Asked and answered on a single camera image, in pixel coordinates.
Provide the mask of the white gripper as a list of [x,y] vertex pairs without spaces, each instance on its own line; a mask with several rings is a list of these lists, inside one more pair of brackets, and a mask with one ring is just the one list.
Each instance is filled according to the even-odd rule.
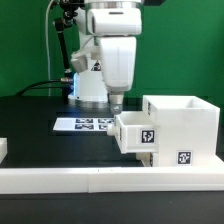
[[136,45],[135,37],[98,37],[98,45],[74,52],[71,63],[80,73],[87,70],[87,54],[91,53],[101,62],[101,70],[109,93],[111,112],[116,115],[123,110],[123,95],[133,84]]

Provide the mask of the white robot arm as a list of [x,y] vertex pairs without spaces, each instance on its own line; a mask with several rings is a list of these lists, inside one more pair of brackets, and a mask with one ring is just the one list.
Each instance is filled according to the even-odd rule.
[[84,106],[123,110],[132,88],[142,8],[166,0],[75,0],[80,49],[71,55],[77,72],[76,101]]

